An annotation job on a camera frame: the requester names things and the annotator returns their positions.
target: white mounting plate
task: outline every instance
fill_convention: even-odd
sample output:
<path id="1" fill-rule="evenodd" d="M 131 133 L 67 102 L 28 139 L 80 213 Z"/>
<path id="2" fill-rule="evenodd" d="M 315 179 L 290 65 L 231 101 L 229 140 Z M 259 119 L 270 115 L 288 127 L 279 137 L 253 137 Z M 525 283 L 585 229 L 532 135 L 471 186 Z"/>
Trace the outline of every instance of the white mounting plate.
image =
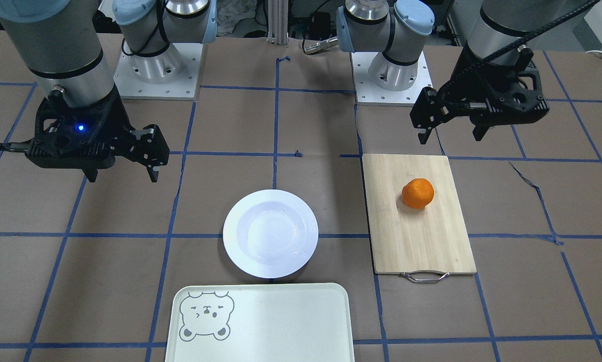
<path id="1" fill-rule="evenodd" d="M 430 72 L 423 51 L 419 56 L 419 71 L 412 87 L 404 91 L 390 91 L 376 85 L 368 75 L 368 68 L 376 52 L 359 51 L 351 54 L 352 75 L 357 91 L 357 104 L 361 106 L 413 106 L 423 87 L 432 87 Z"/>
<path id="2" fill-rule="evenodd" d="M 115 68 L 115 84 L 123 99 L 179 99 L 193 101 L 198 89 L 198 76 L 203 45 L 198 43 L 174 44 L 187 68 L 179 78 L 167 83 L 146 83 L 135 74 L 128 56 L 121 53 Z"/>

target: metal handle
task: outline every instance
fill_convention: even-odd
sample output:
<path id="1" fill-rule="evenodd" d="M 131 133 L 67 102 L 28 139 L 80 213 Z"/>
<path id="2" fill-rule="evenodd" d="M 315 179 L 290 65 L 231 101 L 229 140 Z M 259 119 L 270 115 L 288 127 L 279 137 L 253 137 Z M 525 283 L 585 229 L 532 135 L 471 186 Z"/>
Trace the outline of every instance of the metal handle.
<path id="1" fill-rule="evenodd" d="M 415 277 L 410 275 L 410 273 L 401 273 L 400 277 L 404 277 L 413 283 L 436 283 L 436 282 L 439 282 L 440 280 L 445 279 L 449 275 L 451 275 L 451 273 L 437 273 L 437 272 L 420 272 L 420 273 L 434 274 L 434 275 L 439 276 L 439 278 L 437 278 L 437 279 L 416 279 Z"/>

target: orange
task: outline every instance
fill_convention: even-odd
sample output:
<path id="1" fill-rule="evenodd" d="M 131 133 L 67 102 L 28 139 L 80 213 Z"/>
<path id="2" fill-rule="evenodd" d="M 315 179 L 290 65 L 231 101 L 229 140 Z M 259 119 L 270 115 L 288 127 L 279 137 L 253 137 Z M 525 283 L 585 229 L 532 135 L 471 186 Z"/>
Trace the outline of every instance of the orange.
<path id="1" fill-rule="evenodd" d="M 425 178 L 413 179 L 401 190 L 401 199 L 409 208 L 423 209 L 435 197 L 433 185 Z"/>

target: bear face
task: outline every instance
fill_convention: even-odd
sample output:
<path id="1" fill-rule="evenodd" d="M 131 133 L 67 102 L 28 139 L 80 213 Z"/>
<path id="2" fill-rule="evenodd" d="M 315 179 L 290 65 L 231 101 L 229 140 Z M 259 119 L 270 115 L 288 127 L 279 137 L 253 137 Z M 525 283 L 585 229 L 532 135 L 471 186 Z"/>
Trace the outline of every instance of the bear face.
<path id="1" fill-rule="evenodd" d="M 234 311 L 234 299 L 229 292 L 219 296 L 213 293 L 201 293 L 192 296 L 190 293 L 182 300 L 180 313 L 183 326 L 179 331 L 180 338 L 191 341 L 196 335 L 213 335 L 218 341 L 229 337 L 229 317 Z"/>

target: white tray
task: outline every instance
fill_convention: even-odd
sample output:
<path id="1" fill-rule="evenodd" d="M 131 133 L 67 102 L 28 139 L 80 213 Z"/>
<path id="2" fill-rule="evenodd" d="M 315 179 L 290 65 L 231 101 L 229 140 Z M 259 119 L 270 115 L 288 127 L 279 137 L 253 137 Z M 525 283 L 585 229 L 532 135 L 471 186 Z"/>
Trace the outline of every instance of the white tray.
<path id="1" fill-rule="evenodd" d="M 166 362 L 279 360 L 354 362 L 342 286 L 194 286 L 176 293 Z"/>

